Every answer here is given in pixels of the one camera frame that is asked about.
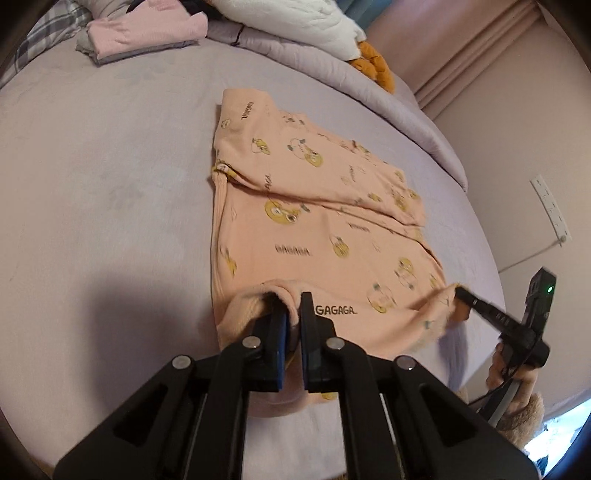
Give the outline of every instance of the plush toy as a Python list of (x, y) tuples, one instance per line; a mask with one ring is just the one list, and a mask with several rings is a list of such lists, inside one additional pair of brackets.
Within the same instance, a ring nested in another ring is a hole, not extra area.
[(388, 93), (394, 93), (394, 75), (378, 51), (366, 41), (359, 42), (361, 58), (349, 60), (349, 64), (369, 77)]

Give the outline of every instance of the cartoon chick print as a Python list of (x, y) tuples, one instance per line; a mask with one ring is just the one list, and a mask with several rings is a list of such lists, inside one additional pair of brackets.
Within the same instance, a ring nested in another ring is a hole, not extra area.
[(424, 238), (423, 238), (423, 232), (421, 231), (420, 228), (413, 228), (412, 230), (410, 230), (410, 238), (412, 238), (413, 240), (416, 240), (417, 242), (423, 242)]
[(228, 251), (227, 247), (222, 251), (222, 255), (226, 261), (226, 264), (228, 265), (228, 268), (230, 269), (230, 272), (232, 273), (232, 278), (234, 278), (237, 269), (236, 261), (230, 257), (230, 252)]
[(373, 284), (367, 297), (369, 304), (380, 313), (386, 313), (388, 309), (394, 308), (396, 305), (392, 291), (388, 287), (381, 287), (379, 283)]
[(434, 275), (429, 275), (429, 283), (431, 284), (431, 288), (433, 290), (437, 290), (437, 288), (439, 286), (439, 282), (437, 282), (437, 279), (435, 278)]
[(369, 160), (369, 156), (371, 155), (371, 152), (365, 148), (362, 144), (356, 142), (355, 140), (353, 140), (353, 145), (355, 146), (355, 149), (357, 150), (356, 153), (360, 153), (366, 160)]
[(233, 171), (227, 164), (225, 164), (224, 162), (218, 162), (216, 164), (216, 166), (214, 167), (215, 170), (217, 171), (221, 171), (224, 172), (228, 177), (231, 177), (233, 179), (237, 178), (238, 175), (235, 171)]
[(267, 200), (265, 203), (265, 212), (271, 220), (282, 225), (296, 223), (300, 215), (300, 209), (288, 210), (276, 200)]
[(333, 244), (333, 250), (339, 258), (347, 258), (349, 256), (349, 246), (343, 242), (343, 239), (339, 236), (330, 239)]
[(402, 195), (400, 195), (398, 192), (392, 192), (392, 197), (394, 198), (394, 203), (398, 208), (400, 208), (403, 212), (408, 210), (406, 199)]
[(414, 290), (414, 282), (417, 277), (414, 276), (413, 263), (408, 258), (401, 257), (398, 259), (398, 268), (395, 273), (402, 285)]
[(271, 155), (271, 151), (267, 146), (267, 143), (260, 138), (252, 139), (252, 152), (253, 153), (264, 153), (265, 155)]
[(287, 149), (293, 152), (296, 157), (306, 160), (315, 167), (320, 167), (324, 161), (322, 155), (306, 145), (306, 139), (304, 138), (292, 138), (287, 145)]

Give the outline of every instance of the metal bolt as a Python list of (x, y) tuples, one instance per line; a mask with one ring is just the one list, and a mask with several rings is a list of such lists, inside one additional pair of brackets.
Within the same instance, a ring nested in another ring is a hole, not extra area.
[(259, 348), (261, 346), (261, 339), (259, 337), (256, 337), (254, 335), (251, 335), (250, 337), (246, 337), (243, 341), (242, 341), (243, 346), (245, 346), (246, 348)]
[(340, 337), (331, 337), (326, 341), (326, 346), (331, 350), (341, 350), (345, 346), (345, 341)]
[(417, 366), (417, 363), (411, 356), (402, 355), (396, 359), (396, 365), (398, 365), (403, 370), (412, 370)]
[(173, 367), (182, 370), (191, 365), (191, 358), (187, 355), (179, 355), (173, 358)]

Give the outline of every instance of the wall outlet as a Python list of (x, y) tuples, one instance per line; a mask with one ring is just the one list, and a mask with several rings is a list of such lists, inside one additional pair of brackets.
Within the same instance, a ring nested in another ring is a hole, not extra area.
[(556, 200), (554, 200), (554, 195), (546, 185), (546, 182), (542, 178), (542, 175), (538, 175), (536, 178), (530, 180), (530, 183), (534, 187), (535, 192), (540, 197), (542, 201), (542, 205), (550, 218), (550, 222), (554, 227), (554, 231), (556, 233), (556, 237), (558, 241), (562, 245), (563, 243), (572, 240), (573, 238), (570, 236), (570, 232), (568, 227), (566, 226), (566, 221), (564, 220), (564, 216), (560, 213), (560, 209), (558, 208), (558, 204)]

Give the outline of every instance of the curtain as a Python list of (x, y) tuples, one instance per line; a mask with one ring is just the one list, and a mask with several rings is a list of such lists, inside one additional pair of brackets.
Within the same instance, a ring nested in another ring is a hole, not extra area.
[(532, 0), (396, 0), (367, 33), (435, 118), (539, 18)]
[(336, 3), (347, 17), (367, 30), (392, 0), (336, 0)]

